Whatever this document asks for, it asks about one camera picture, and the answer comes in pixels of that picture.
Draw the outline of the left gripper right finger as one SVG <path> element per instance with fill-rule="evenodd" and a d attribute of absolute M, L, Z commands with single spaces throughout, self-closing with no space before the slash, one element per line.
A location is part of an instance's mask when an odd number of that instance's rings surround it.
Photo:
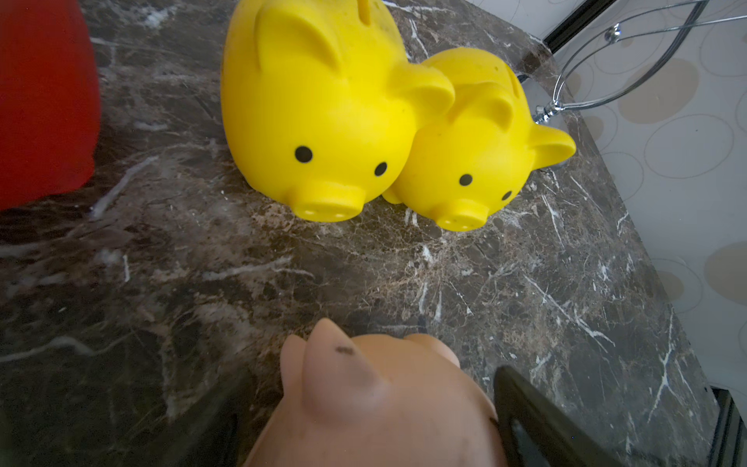
<path fill-rule="evenodd" d="M 621 464 L 514 368 L 496 369 L 493 391 L 493 424 L 510 466 L 528 466 L 533 459 L 549 466 Z"/>

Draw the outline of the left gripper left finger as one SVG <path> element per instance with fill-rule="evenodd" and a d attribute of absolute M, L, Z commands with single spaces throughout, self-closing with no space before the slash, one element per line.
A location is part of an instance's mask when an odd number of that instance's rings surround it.
<path fill-rule="evenodd" d="M 256 390 L 247 374 L 219 383 L 169 427 L 170 466 L 239 466 L 246 412 Z"/>

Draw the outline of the pink piggy bank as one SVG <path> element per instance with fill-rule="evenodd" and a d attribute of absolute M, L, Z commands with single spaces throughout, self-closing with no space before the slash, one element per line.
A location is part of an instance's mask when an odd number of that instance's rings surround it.
<path fill-rule="evenodd" d="M 283 397 L 247 466 L 505 466 L 494 404 L 426 334 L 350 338 L 328 318 L 280 352 Z"/>

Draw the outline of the yellow piggy bank front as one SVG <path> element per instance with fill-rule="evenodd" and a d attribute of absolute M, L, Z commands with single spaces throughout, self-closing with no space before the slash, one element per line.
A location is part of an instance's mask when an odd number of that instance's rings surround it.
<path fill-rule="evenodd" d="M 422 128 L 408 161 L 383 196 L 452 232 L 486 225 L 508 205 L 532 171 L 577 150 L 562 130 L 536 124 L 511 67 L 489 52 L 450 49 L 425 60 L 455 88 L 445 116 Z"/>

